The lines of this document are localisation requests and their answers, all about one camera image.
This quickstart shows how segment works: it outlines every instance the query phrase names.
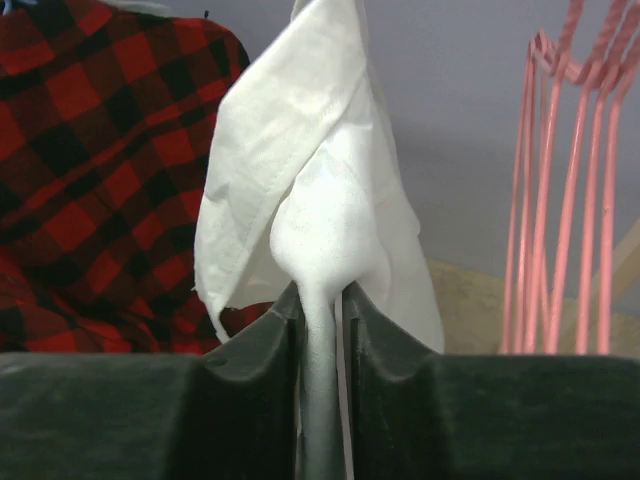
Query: flannel shirt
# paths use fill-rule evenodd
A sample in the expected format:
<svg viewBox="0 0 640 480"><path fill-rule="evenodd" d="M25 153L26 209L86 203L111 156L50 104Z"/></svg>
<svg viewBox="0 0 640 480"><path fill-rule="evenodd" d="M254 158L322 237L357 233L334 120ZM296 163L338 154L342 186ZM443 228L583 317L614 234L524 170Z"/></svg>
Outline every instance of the flannel shirt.
<svg viewBox="0 0 640 480"><path fill-rule="evenodd" d="M218 105L248 63L204 19L97 0L0 16L0 351L219 345L193 242ZM268 306L221 320L232 335Z"/></svg>

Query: plaid fabric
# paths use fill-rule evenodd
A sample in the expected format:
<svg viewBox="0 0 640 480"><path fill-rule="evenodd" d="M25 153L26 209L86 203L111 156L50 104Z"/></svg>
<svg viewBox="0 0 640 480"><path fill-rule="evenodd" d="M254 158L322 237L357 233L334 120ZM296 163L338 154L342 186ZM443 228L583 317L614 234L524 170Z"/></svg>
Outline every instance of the plaid fabric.
<svg viewBox="0 0 640 480"><path fill-rule="evenodd" d="M207 20L96 0L0 16L0 351L219 344L193 241L218 105L247 65Z"/></svg>

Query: gray wall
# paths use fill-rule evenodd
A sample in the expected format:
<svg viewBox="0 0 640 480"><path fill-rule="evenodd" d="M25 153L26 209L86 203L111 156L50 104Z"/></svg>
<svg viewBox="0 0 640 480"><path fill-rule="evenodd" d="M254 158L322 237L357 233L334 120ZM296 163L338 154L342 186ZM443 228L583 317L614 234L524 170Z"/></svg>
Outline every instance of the gray wall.
<svg viewBox="0 0 640 480"><path fill-rule="evenodd" d="M208 9L209 18L233 30L256 58L286 25L292 0L164 3L185 16L202 16ZM527 43L541 28L557 38L568 3L365 0L373 61L386 90L405 185L422 219L428 256L504 275ZM578 59L586 58L608 4L587 0L575 42ZM575 87L565 89L558 120L548 225L550 271L578 94ZM622 113L616 241L640 214L639 106L640 87L636 85ZM583 199L582 187L578 205ZM569 295L576 293L579 269L581 209L577 213ZM617 307L639 313L640 288L629 292Z"/></svg>

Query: beige floor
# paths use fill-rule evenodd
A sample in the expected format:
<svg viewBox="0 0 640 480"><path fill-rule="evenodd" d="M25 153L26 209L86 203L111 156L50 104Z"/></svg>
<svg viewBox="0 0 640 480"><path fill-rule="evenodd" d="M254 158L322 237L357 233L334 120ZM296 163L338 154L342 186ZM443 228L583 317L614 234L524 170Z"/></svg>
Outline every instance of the beige floor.
<svg viewBox="0 0 640 480"><path fill-rule="evenodd" d="M504 281L430 260L449 353L495 353L500 342ZM575 300L566 299L565 309ZM612 353L640 356L640 318L614 313ZM562 350L569 352L571 345Z"/></svg>

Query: checkered cloth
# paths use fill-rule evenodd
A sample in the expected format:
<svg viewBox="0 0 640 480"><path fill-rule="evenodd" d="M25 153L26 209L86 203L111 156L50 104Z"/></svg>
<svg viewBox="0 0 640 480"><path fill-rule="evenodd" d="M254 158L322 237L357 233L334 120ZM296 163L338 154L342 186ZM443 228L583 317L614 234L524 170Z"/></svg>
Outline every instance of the checkered cloth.
<svg viewBox="0 0 640 480"><path fill-rule="evenodd" d="M193 241L218 105L248 63L207 20L97 0L0 16L0 351L219 345Z"/></svg>

